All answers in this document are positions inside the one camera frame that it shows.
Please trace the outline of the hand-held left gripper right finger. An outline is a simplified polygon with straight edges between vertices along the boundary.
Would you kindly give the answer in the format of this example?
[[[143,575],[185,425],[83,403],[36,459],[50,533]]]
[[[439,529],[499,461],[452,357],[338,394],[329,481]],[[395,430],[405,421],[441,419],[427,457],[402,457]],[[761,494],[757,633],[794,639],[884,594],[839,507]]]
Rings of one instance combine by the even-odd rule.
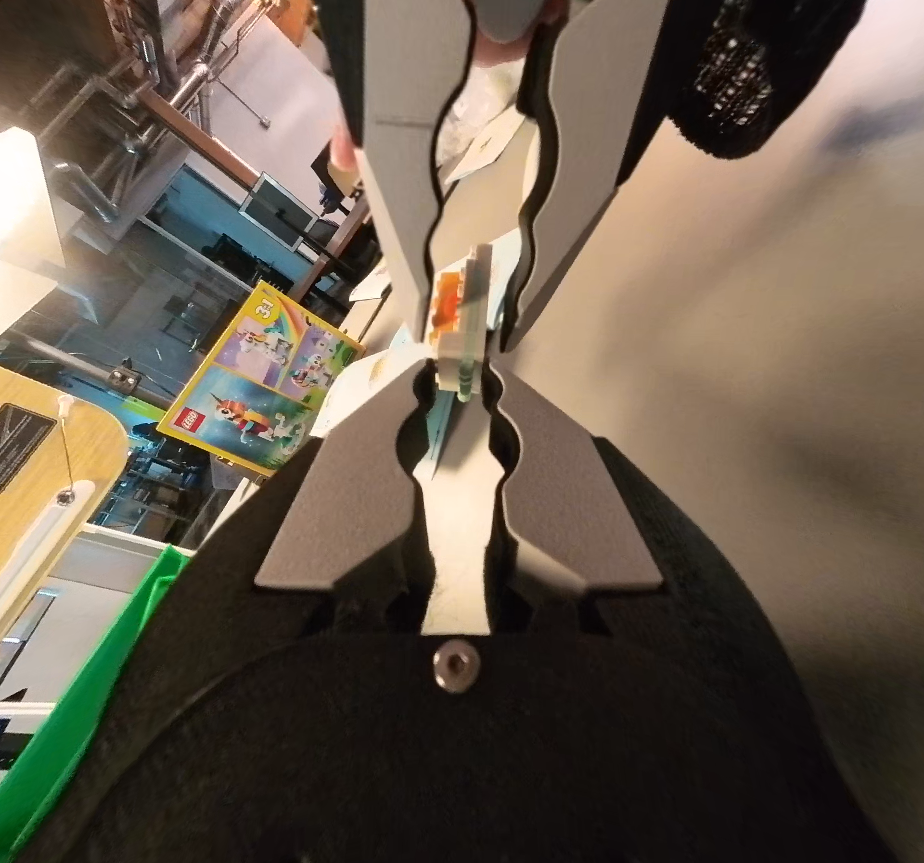
[[[503,365],[488,367],[488,412],[502,468],[489,612],[657,591],[663,575],[591,434]]]

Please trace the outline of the white booklet with orange print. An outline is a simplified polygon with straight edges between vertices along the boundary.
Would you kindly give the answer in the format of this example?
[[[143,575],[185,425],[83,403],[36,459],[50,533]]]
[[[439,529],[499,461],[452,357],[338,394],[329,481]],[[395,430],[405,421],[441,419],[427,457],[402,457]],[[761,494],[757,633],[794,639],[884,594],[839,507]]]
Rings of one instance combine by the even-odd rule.
[[[391,277],[382,258],[369,274],[361,280],[350,292],[349,300],[352,303],[377,301],[391,288]]]

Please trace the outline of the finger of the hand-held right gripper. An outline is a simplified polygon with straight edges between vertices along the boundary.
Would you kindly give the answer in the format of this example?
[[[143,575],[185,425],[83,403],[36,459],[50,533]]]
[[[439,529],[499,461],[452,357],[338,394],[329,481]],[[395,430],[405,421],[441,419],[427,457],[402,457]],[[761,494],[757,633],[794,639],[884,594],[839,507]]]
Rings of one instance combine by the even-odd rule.
[[[500,352],[534,326],[614,199],[670,0],[573,2],[539,45],[537,175],[504,299]]]
[[[360,175],[396,307],[422,342],[444,207],[436,141],[468,77],[472,21],[463,0],[364,0],[364,13]]]

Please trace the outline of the white studio light panel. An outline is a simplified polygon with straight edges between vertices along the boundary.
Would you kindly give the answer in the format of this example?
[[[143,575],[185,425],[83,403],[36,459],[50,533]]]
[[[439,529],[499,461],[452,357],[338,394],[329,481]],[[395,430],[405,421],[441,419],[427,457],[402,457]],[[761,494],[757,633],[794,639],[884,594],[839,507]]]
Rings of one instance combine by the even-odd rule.
[[[1,133],[1,332],[54,292],[64,257],[35,137]]]

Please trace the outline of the yellow lego set box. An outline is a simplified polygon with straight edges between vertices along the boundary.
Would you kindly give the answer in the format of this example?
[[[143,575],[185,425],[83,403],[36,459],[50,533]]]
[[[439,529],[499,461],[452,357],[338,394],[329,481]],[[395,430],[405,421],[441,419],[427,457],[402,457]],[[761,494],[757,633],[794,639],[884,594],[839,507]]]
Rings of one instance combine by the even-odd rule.
[[[270,477],[308,440],[335,380],[364,354],[259,281],[157,431]]]

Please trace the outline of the light blue instruction booklet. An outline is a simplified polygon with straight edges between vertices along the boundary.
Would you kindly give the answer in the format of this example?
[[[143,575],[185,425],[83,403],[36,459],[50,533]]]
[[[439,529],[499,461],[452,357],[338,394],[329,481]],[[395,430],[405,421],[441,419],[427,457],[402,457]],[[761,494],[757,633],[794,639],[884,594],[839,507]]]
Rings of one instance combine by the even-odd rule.
[[[515,228],[490,243],[493,245],[494,272],[499,278],[498,291],[500,293],[500,297],[496,299],[493,306],[497,311],[493,334],[502,322],[504,296],[521,253],[521,234]],[[428,360],[435,363],[425,335],[421,342],[416,341],[410,336],[407,326],[402,326],[388,349],[349,364],[344,373],[334,382],[326,400],[321,405],[318,418],[311,429],[311,435],[318,438],[327,437],[331,430],[383,391],[400,374],[409,370],[412,363]],[[433,404],[426,416],[429,448],[421,464],[418,465],[418,476],[426,481],[433,478],[439,464],[454,404],[463,403],[454,394],[442,391],[438,387],[436,375],[435,386]]]

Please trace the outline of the orange arch lego brick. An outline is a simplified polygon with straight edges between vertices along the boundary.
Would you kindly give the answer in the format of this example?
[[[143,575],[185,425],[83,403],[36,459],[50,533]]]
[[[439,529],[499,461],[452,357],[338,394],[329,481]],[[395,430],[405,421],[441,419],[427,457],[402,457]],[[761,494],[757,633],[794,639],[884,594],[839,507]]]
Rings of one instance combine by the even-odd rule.
[[[440,272],[435,279],[430,304],[427,340],[434,348],[440,338],[460,329],[460,305],[466,275],[460,267]]]

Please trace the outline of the person's right forearm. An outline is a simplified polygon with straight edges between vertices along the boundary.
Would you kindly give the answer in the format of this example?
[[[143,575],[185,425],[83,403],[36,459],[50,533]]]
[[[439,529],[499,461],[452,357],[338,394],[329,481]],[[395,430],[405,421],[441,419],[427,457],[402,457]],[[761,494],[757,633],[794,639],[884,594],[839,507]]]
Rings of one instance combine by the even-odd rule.
[[[620,180],[669,119],[700,152],[757,152],[804,102],[868,0],[670,0]]]

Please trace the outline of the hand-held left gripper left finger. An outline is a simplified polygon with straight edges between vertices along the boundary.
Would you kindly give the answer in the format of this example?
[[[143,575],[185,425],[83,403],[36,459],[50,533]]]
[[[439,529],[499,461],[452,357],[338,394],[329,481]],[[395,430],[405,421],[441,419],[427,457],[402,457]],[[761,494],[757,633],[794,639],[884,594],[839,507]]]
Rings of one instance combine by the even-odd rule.
[[[434,395],[434,364],[412,363],[320,441],[257,588],[320,595],[374,628],[422,628],[435,563],[413,473]]]

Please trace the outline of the person's right hand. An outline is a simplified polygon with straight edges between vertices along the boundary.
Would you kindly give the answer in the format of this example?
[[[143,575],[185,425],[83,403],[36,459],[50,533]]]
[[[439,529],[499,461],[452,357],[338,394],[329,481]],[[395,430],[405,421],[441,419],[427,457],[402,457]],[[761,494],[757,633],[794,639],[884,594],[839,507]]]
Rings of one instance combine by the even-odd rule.
[[[529,32],[511,42],[498,42],[477,28],[472,49],[472,63],[480,68],[491,68],[496,65],[523,61],[532,38],[533,33]]]

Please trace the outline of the white booklet with yellow print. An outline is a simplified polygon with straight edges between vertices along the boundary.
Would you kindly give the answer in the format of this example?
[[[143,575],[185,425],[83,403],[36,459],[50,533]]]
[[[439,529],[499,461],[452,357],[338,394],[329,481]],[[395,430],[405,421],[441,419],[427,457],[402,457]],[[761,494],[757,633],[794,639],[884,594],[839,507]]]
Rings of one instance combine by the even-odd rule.
[[[493,164],[514,139],[525,117],[512,105],[493,118],[469,144],[444,183],[455,183]]]

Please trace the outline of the white and orange Lego assembly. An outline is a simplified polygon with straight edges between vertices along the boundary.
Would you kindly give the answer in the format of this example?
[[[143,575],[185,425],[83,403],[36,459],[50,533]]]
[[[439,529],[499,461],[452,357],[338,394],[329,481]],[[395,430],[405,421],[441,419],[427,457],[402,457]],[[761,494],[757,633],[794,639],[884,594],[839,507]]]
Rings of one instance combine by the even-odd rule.
[[[465,403],[481,392],[483,364],[495,329],[497,311],[493,306],[500,293],[493,245],[475,246],[462,260],[442,271],[456,267],[466,275],[459,309],[460,329],[440,338],[434,348],[427,340],[428,327],[425,337],[436,364],[438,387]]]

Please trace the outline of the grey monitor on stand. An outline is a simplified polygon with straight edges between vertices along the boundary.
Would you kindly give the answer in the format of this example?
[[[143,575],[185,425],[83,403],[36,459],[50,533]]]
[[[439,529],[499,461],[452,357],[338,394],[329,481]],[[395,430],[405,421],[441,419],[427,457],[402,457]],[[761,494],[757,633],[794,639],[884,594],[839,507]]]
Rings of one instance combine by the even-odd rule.
[[[292,254],[307,242],[310,230],[320,219],[317,212],[266,172],[257,177],[238,212]]]

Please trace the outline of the green plastic bin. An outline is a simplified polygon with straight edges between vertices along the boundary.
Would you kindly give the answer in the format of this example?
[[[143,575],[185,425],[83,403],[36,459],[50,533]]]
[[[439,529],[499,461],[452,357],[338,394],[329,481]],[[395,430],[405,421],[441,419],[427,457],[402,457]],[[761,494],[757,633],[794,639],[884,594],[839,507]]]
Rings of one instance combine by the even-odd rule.
[[[12,861],[73,777],[121,670],[191,556],[168,546],[7,772],[1,786],[1,860]]]

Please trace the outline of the bubble wrap bag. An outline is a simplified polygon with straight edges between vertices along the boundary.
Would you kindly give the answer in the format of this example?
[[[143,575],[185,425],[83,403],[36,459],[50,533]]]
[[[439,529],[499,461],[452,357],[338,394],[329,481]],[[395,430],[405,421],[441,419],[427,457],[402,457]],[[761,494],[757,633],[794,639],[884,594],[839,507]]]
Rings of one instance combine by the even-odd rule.
[[[523,68],[524,60],[471,68],[438,134],[438,165],[465,152],[481,130],[514,103]]]

